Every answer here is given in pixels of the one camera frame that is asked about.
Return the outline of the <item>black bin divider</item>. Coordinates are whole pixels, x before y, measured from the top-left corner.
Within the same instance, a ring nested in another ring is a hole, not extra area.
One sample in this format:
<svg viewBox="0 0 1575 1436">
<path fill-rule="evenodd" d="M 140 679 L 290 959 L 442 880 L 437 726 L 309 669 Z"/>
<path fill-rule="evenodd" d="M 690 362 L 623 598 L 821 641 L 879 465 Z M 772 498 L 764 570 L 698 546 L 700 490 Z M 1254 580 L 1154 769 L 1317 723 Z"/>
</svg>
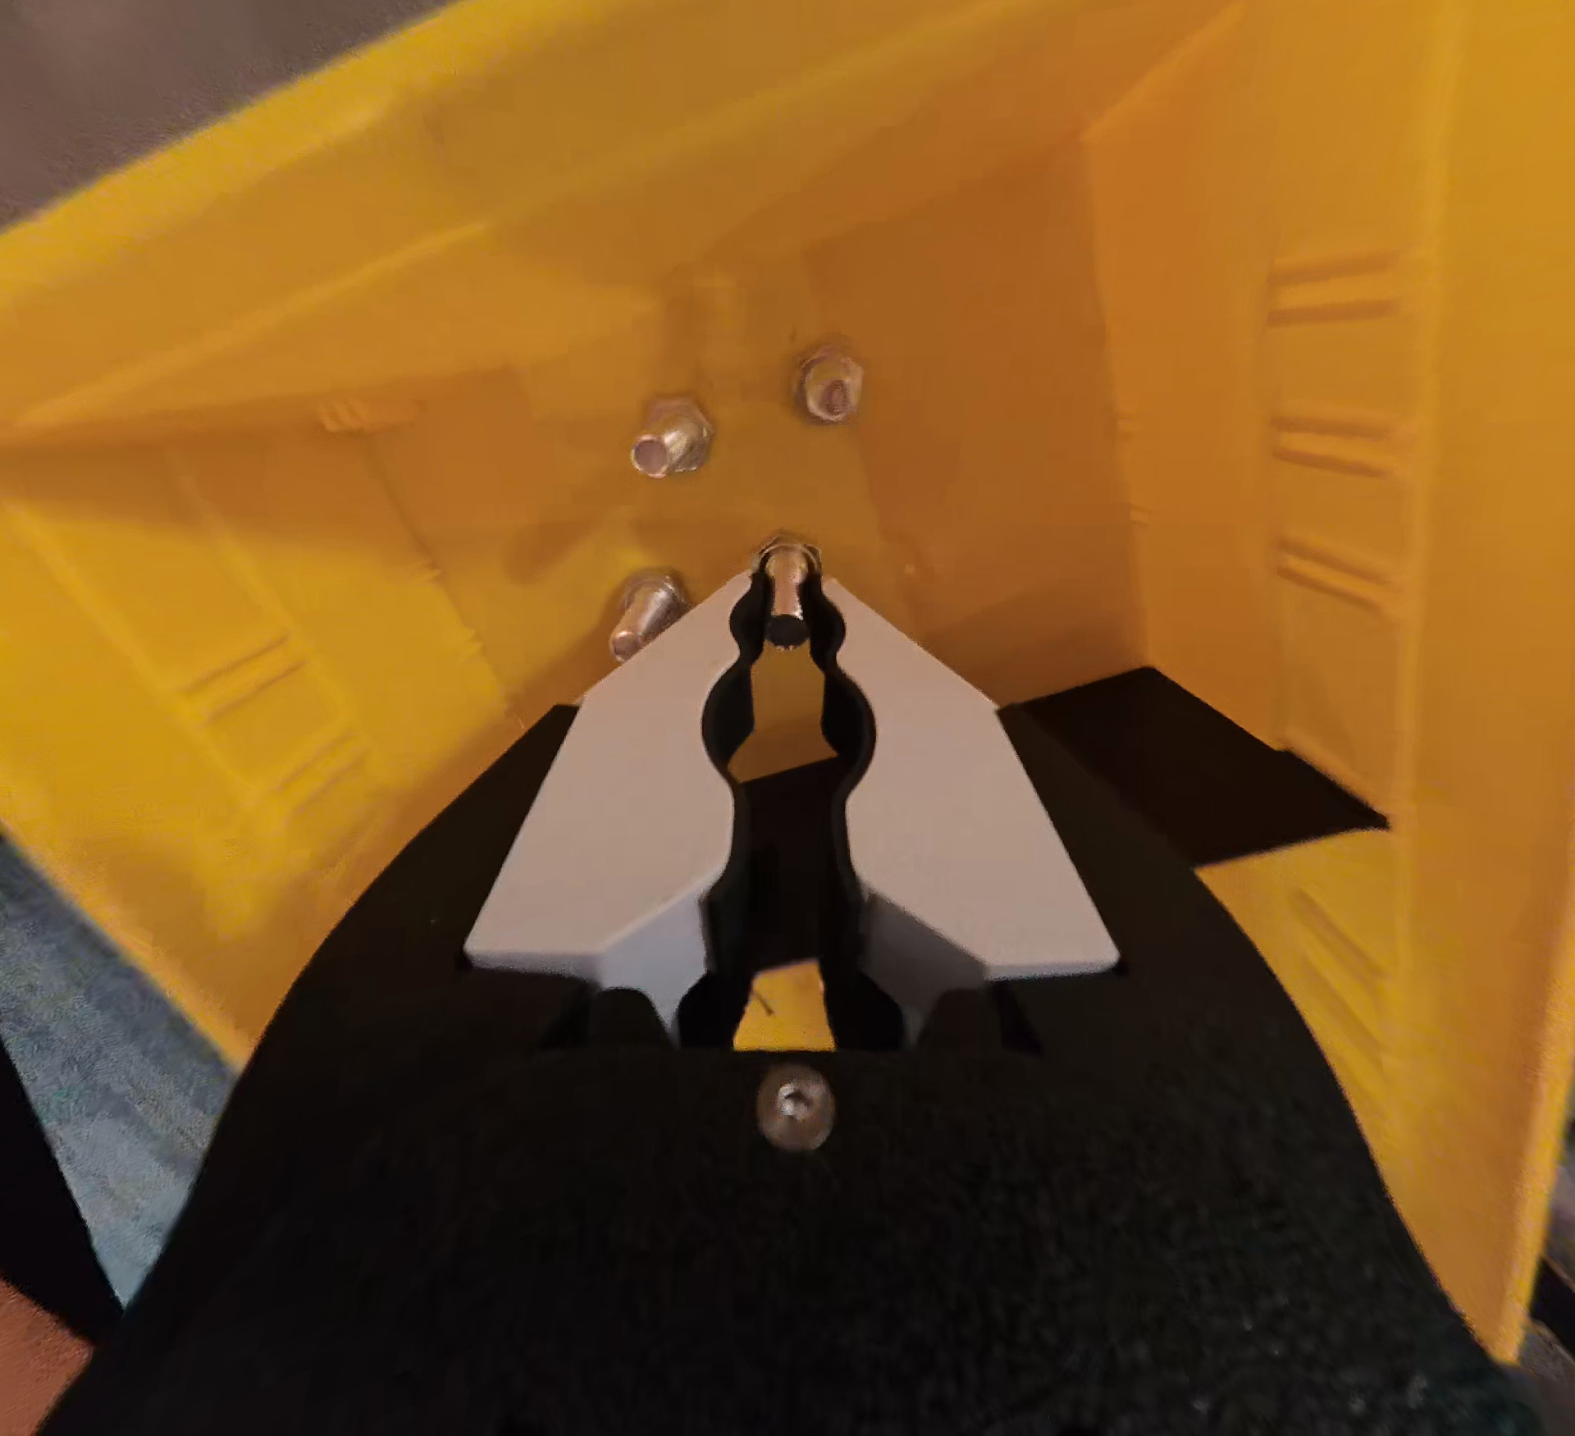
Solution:
<svg viewBox="0 0 1575 1436">
<path fill-rule="evenodd" d="M 823 738 L 811 665 L 769 654 L 757 728 L 733 759 L 751 813 L 752 961 L 816 958 L 826 869 L 811 848 L 843 762 Z M 1387 816 L 1300 756 L 1253 738 L 1153 667 L 1033 698 L 1026 715 L 1189 869 L 1332 836 L 1386 834 Z"/>
</svg>

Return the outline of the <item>steel hex bolt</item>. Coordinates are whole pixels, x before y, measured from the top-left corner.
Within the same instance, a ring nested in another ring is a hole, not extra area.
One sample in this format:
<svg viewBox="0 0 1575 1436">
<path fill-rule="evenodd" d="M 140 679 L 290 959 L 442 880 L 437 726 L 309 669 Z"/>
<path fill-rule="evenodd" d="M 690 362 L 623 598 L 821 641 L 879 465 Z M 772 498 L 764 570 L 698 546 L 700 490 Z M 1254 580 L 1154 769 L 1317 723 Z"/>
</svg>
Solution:
<svg viewBox="0 0 1575 1436">
<path fill-rule="evenodd" d="M 713 437 L 713 423 L 697 398 L 657 396 L 641 409 L 629 464 L 649 482 L 688 477 L 706 465 Z"/>
<path fill-rule="evenodd" d="M 818 549 L 800 536 L 775 532 L 757 551 L 754 570 L 766 595 L 764 644 L 784 652 L 808 644 L 805 590 L 821 570 Z"/>
<path fill-rule="evenodd" d="M 862 386 L 862 365 L 844 345 L 818 344 L 797 362 L 793 400 L 810 423 L 836 427 L 856 419 Z"/>
<path fill-rule="evenodd" d="M 610 657 L 626 665 L 692 610 L 682 578 L 664 569 L 642 569 L 621 590 L 616 621 L 606 641 Z"/>
</svg>

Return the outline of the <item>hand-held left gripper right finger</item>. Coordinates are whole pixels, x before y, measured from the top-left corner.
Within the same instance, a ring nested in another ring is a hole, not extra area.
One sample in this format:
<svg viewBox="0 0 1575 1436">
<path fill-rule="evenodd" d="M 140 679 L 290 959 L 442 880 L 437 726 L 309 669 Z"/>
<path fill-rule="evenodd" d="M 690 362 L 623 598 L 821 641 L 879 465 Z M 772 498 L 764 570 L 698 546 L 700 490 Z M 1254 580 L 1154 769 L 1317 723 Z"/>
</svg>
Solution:
<svg viewBox="0 0 1575 1436">
<path fill-rule="evenodd" d="M 836 580 L 800 590 L 834 756 L 798 857 L 839 1049 L 912 1043 L 951 994 L 1112 974 L 1120 954 L 994 702 Z"/>
</svg>

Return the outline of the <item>yellow plastic bin with divider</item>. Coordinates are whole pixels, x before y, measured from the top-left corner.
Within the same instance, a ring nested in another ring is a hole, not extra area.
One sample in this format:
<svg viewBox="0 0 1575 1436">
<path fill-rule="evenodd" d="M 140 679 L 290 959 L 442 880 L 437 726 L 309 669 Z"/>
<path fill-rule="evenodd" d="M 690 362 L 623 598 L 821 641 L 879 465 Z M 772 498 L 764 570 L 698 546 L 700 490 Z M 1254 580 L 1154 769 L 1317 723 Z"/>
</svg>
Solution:
<svg viewBox="0 0 1575 1436">
<path fill-rule="evenodd" d="M 1205 877 L 1510 1356 L 1571 0 L 3 0 L 3 828 L 227 1059 L 628 574 L 779 528 L 1000 705 L 1151 667 L 1387 818 Z"/>
</svg>

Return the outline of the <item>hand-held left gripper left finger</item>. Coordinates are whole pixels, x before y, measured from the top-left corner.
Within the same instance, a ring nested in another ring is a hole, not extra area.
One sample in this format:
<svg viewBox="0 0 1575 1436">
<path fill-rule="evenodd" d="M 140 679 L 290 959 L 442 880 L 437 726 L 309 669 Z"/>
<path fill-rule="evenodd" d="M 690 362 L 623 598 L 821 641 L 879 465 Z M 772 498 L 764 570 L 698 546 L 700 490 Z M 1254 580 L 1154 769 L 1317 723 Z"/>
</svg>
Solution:
<svg viewBox="0 0 1575 1436">
<path fill-rule="evenodd" d="M 731 766 L 767 598 L 729 580 L 583 695 L 467 935 L 472 967 L 639 994 L 679 1036 L 726 966 L 706 905 L 747 857 Z"/>
</svg>

